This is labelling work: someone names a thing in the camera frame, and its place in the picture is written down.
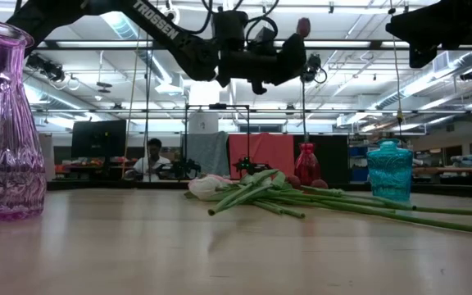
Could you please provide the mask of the red hanging cloth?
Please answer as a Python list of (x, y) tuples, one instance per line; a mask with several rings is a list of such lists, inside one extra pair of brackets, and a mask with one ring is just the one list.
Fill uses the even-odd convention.
[[(234, 164), (247, 155), (247, 135), (229, 135), (230, 177), (239, 179)], [(251, 134), (250, 159), (253, 163), (268, 164), (272, 169), (279, 169), (286, 175), (293, 175), (295, 170), (294, 140), (287, 134)]]

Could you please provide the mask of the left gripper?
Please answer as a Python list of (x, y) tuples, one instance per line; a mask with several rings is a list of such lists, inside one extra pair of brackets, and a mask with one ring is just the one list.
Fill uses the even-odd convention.
[(257, 95), (267, 92), (264, 83), (280, 85), (299, 76), (306, 64), (304, 38), (292, 34), (277, 52), (268, 43), (246, 48), (241, 39), (217, 39), (219, 63), (216, 81), (227, 86), (232, 78), (245, 79)]

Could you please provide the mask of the black partition panel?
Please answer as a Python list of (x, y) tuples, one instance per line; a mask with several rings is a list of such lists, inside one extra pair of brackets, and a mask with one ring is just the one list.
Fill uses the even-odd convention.
[(316, 166), (302, 168), (302, 184), (309, 185), (319, 177), (329, 187), (349, 182), (347, 137), (340, 135), (310, 135), (313, 154), (318, 161)]

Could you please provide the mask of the red glass vase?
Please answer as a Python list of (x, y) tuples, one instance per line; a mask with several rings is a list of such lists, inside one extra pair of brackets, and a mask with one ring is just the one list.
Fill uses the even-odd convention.
[(295, 162), (295, 175), (301, 185), (310, 186), (314, 180), (320, 179), (320, 163), (315, 155), (314, 143), (300, 143), (300, 155)]

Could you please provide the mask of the pink artificial tulip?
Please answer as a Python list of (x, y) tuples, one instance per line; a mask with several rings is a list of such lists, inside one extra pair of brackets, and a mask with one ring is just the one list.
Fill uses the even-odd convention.
[[(218, 175), (206, 175), (204, 180), (209, 181), (207, 185), (208, 190), (206, 195), (201, 199), (205, 202), (209, 197), (219, 193), (223, 188), (227, 188), (230, 184), (236, 184), (229, 179), (222, 178)], [(281, 197), (274, 198), (274, 201), (279, 201), (279, 205), (283, 208), (292, 209), (293, 206), (300, 207), (323, 207), (323, 208), (339, 208), (345, 205), (358, 207), (360, 209), (380, 209), (393, 213), (400, 211), (418, 211), (423, 213), (447, 214), (447, 215), (461, 215), (472, 216), (472, 209), (452, 209), (452, 208), (438, 208), (408, 205), (399, 202), (389, 201), (381, 197), (362, 197), (345, 193), (343, 190), (320, 188), (318, 186), (304, 186), (301, 185), (299, 193), (283, 193)]]

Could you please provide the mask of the teal glass vase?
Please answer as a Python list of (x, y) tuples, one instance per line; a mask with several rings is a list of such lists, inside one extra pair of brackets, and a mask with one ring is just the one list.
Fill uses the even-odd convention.
[(378, 141), (379, 148), (367, 152), (371, 191), (376, 197), (409, 202), (412, 180), (412, 151), (398, 147), (396, 138)]

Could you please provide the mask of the grey hanging cloth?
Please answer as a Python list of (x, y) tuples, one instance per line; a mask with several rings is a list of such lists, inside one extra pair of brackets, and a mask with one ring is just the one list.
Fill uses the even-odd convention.
[(183, 138), (185, 158), (199, 164), (202, 173), (229, 176), (228, 139), (226, 132), (187, 134)]

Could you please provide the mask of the white artificial tulip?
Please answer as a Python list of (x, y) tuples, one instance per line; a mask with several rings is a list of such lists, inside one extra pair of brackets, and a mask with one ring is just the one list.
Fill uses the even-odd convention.
[[(205, 202), (201, 198), (206, 195), (206, 192), (208, 190), (207, 185), (210, 182), (204, 180), (204, 177), (201, 177), (199, 179), (193, 179), (188, 183), (188, 191), (185, 193), (185, 197), (196, 198), (197, 200)], [(323, 184), (324, 182), (318, 179), (310, 186), (318, 186), (320, 188), (324, 188)], [(326, 209), (326, 210), (331, 210), (331, 211), (344, 211), (344, 212), (369, 215), (369, 216), (378, 216), (378, 217), (382, 217), (382, 218), (386, 218), (390, 220), (396, 220), (400, 222), (406, 222), (406, 223), (411, 223), (411, 224), (416, 224), (416, 225), (425, 225), (425, 226), (430, 226), (430, 227), (435, 227), (435, 228), (440, 228), (440, 229), (449, 229), (449, 230), (461, 231), (461, 232), (472, 234), (472, 225), (464, 225), (464, 224), (454, 223), (454, 222), (433, 220), (430, 218), (414, 217), (411, 215), (412, 212), (418, 212), (418, 211), (397, 210), (393, 213), (389, 213), (387, 211), (382, 211), (376, 208), (360, 209), (358, 207), (348, 206), (348, 205), (341, 206), (339, 208), (332, 208), (332, 209), (323, 208), (321, 206), (312, 207), (312, 208), (320, 208), (320, 209)]]

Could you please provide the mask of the blue storage bins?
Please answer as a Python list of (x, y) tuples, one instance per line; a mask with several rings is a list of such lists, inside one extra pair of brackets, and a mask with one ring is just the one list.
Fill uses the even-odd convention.
[(364, 183), (368, 179), (368, 167), (366, 154), (368, 147), (349, 147), (349, 170), (351, 174), (351, 182)]

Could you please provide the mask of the person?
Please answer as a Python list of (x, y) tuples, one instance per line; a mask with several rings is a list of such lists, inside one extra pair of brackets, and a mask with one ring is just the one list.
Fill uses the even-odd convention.
[(157, 168), (161, 165), (170, 164), (168, 158), (163, 157), (160, 152), (162, 142), (158, 138), (151, 138), (147, 141), (147, 155), (134, 164), (134, 171), (143, 176), (143, 182), (158, 182)]

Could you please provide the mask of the black monitor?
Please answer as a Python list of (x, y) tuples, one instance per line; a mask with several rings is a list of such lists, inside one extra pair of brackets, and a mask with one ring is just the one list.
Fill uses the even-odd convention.
[(73, 124), (73, 157), (119, 157), (125, 152), (126, 120), (77, 121)]

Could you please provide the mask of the black aluminium table frame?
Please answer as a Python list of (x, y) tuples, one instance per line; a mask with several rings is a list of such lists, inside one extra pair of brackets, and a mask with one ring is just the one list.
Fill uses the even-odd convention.
[[(48, 191), (70, 190), (82, 188), (124, 188), (124, 189), (186, 189), (185, 182), (130, 182), (118, 181), (84, 181), (84, 180), (55, 180), (47, 184)], [(413, 193), (443, 195), (453, 197), (472, 197), (472, 186), (450, 184), (412, 184)]]

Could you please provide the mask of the purple ribbed glass vase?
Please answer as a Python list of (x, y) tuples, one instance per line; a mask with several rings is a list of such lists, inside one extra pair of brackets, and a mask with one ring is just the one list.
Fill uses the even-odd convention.
[(22, 82), (25, 50), (33, 38), (0, 22), (0, 221), (43, 212), (44, 158)]

